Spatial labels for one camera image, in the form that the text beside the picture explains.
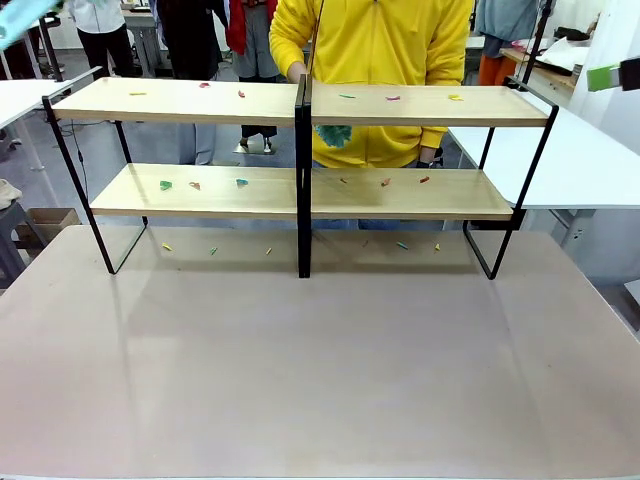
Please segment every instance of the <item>cable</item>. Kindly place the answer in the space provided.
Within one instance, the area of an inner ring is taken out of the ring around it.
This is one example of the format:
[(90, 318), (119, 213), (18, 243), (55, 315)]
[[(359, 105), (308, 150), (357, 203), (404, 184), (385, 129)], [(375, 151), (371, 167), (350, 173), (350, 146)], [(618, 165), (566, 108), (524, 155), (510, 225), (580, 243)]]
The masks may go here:
[(318, 13), (318, 23), (316, 31), (313, 32), (313, 41), (311, 43), (311, 58), (309, 59), (309, 75), (313, 72), (313, 62), (316, 59), (316, 41), (318, 40), (318, 32), (320, 31), (320, 21), (322, 20), (322, 10), (324, 9), (324, 0), (320, 4), (320, 13)]
[(84, 177), (84, 193), (89, 198), (89, 185), (87, 183), (87, 170), (84, 168), (84, 158), (82, 156), (82, 152), (80, 151), (80, 145), (78, 145), (78, 138), (76, 137), (76, 131), (73, 126), (73, 120), (71, 120), (71, 134), (73, 135), (73, 141), (76, 144), (76, 150), (78, 151), (78, 161), (80, 162), (80, 166), (82, 167), (82, 176)]

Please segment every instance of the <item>orange object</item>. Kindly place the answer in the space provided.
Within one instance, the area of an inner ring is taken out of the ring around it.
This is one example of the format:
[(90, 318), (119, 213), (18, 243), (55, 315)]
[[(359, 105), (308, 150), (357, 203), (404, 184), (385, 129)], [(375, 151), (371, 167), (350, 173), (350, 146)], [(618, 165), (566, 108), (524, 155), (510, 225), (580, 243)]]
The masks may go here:
[(516, 73), (516, 62), (507, 58), (489, 58), (486, 55), (480, 60), (480, 72), (478, 74), (478, 85), (500, 86), (505, 77)]

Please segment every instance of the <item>table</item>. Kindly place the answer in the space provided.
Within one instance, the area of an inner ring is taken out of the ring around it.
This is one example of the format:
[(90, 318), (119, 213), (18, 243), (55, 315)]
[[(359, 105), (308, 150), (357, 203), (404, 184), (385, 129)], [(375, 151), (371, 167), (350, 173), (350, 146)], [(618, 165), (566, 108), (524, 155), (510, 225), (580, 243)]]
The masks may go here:
[[(548, 111), (532, 95), (526, 94), (524, 98)], [(450, 132), (463, 156), (478, 165), (488, 129), (455, 127)], [(540, 128), (495, 131), (485, 172), (511, 205), (517, 200), (541, 134)], [(637, 154), (561, 107), (524, 208), (558, 211), (560, 221), (568, 229), (562, 246), (573, 253), (597, 209), (640, 208), (638, 178)], [(571, 215), (569, 210), (577, 213)]]
[(638, 472), (640, 346), (548, 236), (493, 282), (459, 232), (318, 232), (308, 280), (296, 241), (151, 227), (110, 276), (65, 229), (0, 297), (2, 473)]
[[(525, 63), (529, 61), (529, 54), (520, 52), (515, 48), (502, 48), (500, 49), (500, 53), (502, 53), (505, 57), (513, 60), (516, 63)], [(567, 77), (566, 75), (560, 75), (559, 73), (552, 72), (546, 68), (542, 68), (540, 66), (534, 66), (533, 71), (536, 72), (541, 77), (549, 80), (556, 86), (565, 88), (573, 92), (576, 89), (576, 86), (571, 83), (571, 77)]]
[(54, 206), (58, 206), (56, 194), (40, 161), (26, 125), (20, 119), (42, 104), (44, 95), (64, 91), (71, 82), (57, 83), (53, 80), (2, 80), (0, 81), (0, 128), (15, 123), (22, 145), (26, 149), (31, 170), (41, 174), (44, 190)]

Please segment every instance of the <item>person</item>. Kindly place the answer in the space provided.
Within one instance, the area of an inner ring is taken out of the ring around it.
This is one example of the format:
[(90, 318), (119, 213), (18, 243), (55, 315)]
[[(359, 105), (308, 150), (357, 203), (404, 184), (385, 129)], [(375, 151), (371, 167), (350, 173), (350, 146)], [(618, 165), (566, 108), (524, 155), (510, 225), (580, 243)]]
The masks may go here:
[[(164, 43), (169, 49), (173, 76), (182, 80), (213, 81), (222, 53), (211, 11), (227, 27), (222, 0), (156, 0)], [(178, 125), (178, 161), (183, 165), (209, 165), (216, 146), (213, 124)]]
[(116, 75), (134, 77), (133, 55), (120, 0), (69, 0), (68, 5), (89, 66), (102, 67), (93, 77), (97, 80), (109, 76), (107, 53), (113, 59)]
[[(278, 67), (269, 52), (269, 26), (278, 0), (231, 0), (227, 44), (240, 82), (276, 83)], [(262, 134), (264, 153), (271, 153), (276, 127), (242, 125), (240, 147), (249, 151), (249, 137)]]
[(485, 37), (478, 84), (502, 85), (514, 75), (516, 62), (503, 56), (501, 48), (535, 35), (538, 11), (546, 0), (480, 0), (476, 9), (476, 31)]
[[(297, 83), (307, 73), (302, 47), (315, 29), (311, 75), (327, 84), (460, 85), (473, 0), (280, 0), (271, 53)], [(324, 167), (429, 164), (441, 127), (355, 127), (344, 148), (313, 134)]]

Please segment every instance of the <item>wooden shelf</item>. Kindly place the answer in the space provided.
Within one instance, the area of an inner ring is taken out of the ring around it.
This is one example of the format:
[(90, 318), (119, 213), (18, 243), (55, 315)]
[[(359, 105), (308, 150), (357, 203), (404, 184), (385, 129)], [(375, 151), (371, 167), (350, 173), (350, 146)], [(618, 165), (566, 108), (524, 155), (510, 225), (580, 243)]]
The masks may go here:
[[(130, 164), (91, 204), (98, 215), (296, 218), (295, 170)], [(249, 182), (239, 187), (236, 179)], [(161, 181), (172, 182), (160, 190)], [(189, 185), (200, 184), (200, 190)]]
[[(451, 100), (449, 95), (464, 101)], [(386, 98), (397, 96), (400, 100)], [(542, 127), (548, 118), (507, 87), (316, 83), (311, 103), (313, 123), (318, 125)]]
[[(425, 175), (430, 180), (421, 184)], [(237, 178), (249, 184), (239, 187)], [(385, 178), (391, 182), (382, 187)], [(161, 191), (161, 180), (173, 187)], [(190, 182), (200, 183), (200, 191)], [(478, 170), (314, 169), (312, 195), (313, 218), (507, 220), (512, 214)], [(133, 164), (91, 208), (98, 215), (295, 220), (295, 170)]]
[(57, 103), (59, 119), (292, 127), (297, 85), (102, 78)]

